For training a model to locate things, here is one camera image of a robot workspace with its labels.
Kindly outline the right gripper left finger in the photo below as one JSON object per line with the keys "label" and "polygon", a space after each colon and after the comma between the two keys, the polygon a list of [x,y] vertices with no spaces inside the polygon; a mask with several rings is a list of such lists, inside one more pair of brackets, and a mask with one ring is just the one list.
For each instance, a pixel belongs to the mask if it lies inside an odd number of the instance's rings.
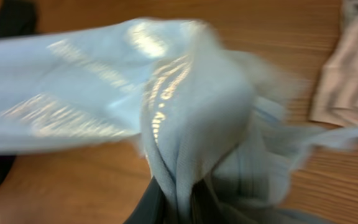
{"label": "right gripper left finger", "polygon": [[165,196],[153,177],[134,211],[124,224],[163,224]]}

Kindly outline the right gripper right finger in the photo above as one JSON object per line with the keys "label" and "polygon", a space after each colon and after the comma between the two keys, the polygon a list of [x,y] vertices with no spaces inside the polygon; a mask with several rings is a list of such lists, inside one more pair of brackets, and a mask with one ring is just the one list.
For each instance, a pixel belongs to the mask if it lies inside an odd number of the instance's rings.
{"label": "right gripper right finger", "polygon": [[214,203],[213,196],[205,181],[195,184],[191,193],[192,224],[219,223],[219,209]]}

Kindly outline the light blue printed t-shirt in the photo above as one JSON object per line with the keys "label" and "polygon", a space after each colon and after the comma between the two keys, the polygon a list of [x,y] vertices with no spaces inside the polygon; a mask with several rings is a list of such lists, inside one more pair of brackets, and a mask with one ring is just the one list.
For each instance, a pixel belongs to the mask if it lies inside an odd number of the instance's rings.
{"label": "light blue printed t-shirt", "polygon": [[0,40],[0,154],[140,138],[167,223],[192,223],[205,181],[219,223],[316,223],[276,210],[314,146],[350,150],[358,127],[285,124],[297,82],[225,49],[204,23],[134,19]]}

